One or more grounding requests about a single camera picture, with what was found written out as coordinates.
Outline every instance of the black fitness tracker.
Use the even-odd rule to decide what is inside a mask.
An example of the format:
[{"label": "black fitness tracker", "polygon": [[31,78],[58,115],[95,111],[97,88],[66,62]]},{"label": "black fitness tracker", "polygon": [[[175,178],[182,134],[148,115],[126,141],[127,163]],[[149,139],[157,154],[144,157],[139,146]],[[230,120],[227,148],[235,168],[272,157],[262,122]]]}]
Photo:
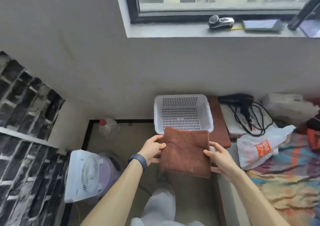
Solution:
[{"label": "black fitness tracker", "polygon": [[132,159],[136,159],[136,160],[138,160],[138,161],[141,163],[141,165],[142,165],[142,170],[143,170],[143,171],[145,171],[146,168],[148,167],[148,164],[147,164],[147,162],[146,162],[146,159],[145,159],[142,155],[140,155],[140,154],[134,154],[134,155],[132,155],[132,156],[129,158],[129,160],[128,160],[128,164],[131,162]]}]

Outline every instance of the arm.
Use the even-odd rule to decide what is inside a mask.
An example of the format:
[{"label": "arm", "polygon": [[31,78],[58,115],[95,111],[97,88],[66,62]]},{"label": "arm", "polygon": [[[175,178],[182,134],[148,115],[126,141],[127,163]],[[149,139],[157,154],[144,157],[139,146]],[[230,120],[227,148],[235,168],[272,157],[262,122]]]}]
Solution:
[{"label": "arm", "polygon": [[[153,136],[138,152],[146,159],[148,165],[159,162],[159,159],[153,157],[160,155],[161,150],[166,146],[165,143],[155,142],[162,137],[162,135]],[[142,165],[136,159],[131,160],[117,182],[92,209],[81,226],[123,226],[126,223],[141,175]]]},{"label": "arm", "polygon": [[259,188],[234,162],[229,152],[218,143],[210,142],[217,152],[204,150],[217,167],[211,171],[221,173],[233,183],[246,209],[252,226],[289,226],[286,220],[274,209]]}]

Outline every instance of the red bottle cap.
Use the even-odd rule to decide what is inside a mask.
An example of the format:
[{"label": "red bottle cap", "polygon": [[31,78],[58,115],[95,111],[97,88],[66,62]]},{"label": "red bottle cap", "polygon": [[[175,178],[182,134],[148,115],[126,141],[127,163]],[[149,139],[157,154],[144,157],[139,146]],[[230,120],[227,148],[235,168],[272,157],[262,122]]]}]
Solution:
[{"label": "red bottle cap", "polygon": [[101,125],[101,126],[105,126],[105,125],[106,125],[106,123],[107,123],[107,122],[106,122],[106,120],[105,120],[105,119],[101,119],[101,120],[100,120],[100,125]]}]

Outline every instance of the hand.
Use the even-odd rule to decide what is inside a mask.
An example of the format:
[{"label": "hand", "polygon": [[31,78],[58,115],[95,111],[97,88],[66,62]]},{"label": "hand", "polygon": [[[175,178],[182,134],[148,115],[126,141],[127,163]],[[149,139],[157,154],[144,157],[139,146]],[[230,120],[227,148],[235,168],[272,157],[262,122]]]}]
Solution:
[{"label": "hand", "polygon": [[232,182],[232,180],[242,172],[241,168],[238,167],[229,152],[220,144],[216,142],[209,142],[209,144],[217,150],[216,152],[208,150],[203,151],[205,155],[210,157],[211,162],[218,166],[218,168],[211,167],[211,171],[221,173],[227,181]]},{"label": "hand", "polygon": [[142,149],[138,152],[138,154],[142,155],[148,166],[150,163],[160,163],[160,159],[154,158],[155,155],[160,155],[162,149],[166,147],[165,143],[157,143],[156,140],[163,138],[163,135],[154,135],[150,139],[146,141],[143,145]]}]

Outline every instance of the plastic bottle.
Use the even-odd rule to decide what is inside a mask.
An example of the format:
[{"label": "plastic bottle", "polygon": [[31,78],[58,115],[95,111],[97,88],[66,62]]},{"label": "plastic bottle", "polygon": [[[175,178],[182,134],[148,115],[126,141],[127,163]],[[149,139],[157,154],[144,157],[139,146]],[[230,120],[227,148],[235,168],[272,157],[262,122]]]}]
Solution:
[{"label": "plastic bottle", "polygon": [[113,139],[115,138],[120,131],[119,124],[109,118],[101,119],[99,123],[99,132],[106,138],[106,139]]}]

